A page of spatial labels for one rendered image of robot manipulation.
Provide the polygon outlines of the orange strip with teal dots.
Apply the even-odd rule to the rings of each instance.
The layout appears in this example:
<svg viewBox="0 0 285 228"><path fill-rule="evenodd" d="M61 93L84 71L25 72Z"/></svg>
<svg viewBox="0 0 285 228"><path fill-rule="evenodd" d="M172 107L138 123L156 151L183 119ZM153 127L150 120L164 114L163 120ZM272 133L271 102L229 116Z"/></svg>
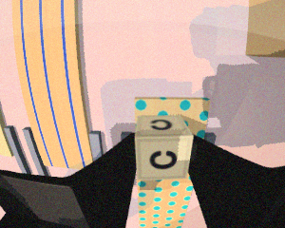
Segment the orange strip with teal dots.
<svg viewBox="0 0 285 228"><path fill-rule="evenodd" d="M191 133L204 140L210 98L135 98L135 119L180 115ZM181 228L193 183L187 179L138 181L139 228Z"/></svg>

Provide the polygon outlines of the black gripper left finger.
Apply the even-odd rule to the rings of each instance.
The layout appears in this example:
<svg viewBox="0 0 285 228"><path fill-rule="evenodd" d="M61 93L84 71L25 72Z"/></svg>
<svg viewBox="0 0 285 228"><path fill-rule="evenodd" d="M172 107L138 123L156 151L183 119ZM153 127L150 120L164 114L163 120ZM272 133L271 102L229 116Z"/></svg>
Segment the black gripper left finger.
<svg viewBox="0 0 285 228"><path fill-rule="evenodd" d="M74 228L126 228L138 170L135 136L63 178L0 170L3 212Z"/></svg>

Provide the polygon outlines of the beige labelled cube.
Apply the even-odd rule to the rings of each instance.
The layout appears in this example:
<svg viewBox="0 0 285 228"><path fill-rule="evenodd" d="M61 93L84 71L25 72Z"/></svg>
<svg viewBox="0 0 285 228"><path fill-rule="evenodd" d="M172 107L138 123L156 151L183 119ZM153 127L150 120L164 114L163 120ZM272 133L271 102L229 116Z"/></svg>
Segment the beige labelled cube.
<svg viewBox="0 0 285 228"><path fill-rule="evenodd" d="M138 117L138 181L187 179L193 134L181 115Z"/></svg>

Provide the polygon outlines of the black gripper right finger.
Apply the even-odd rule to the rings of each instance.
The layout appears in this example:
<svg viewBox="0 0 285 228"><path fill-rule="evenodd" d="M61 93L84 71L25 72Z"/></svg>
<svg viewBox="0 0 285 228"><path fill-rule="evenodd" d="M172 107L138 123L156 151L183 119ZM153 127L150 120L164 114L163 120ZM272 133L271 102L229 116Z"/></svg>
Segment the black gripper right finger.
<svg viewBox="0 0 285 228"><path fill-rule="evenodd" d="M196 134L188 174L207 228L265 228L285 199L285 164L260 166Z"/></svg>

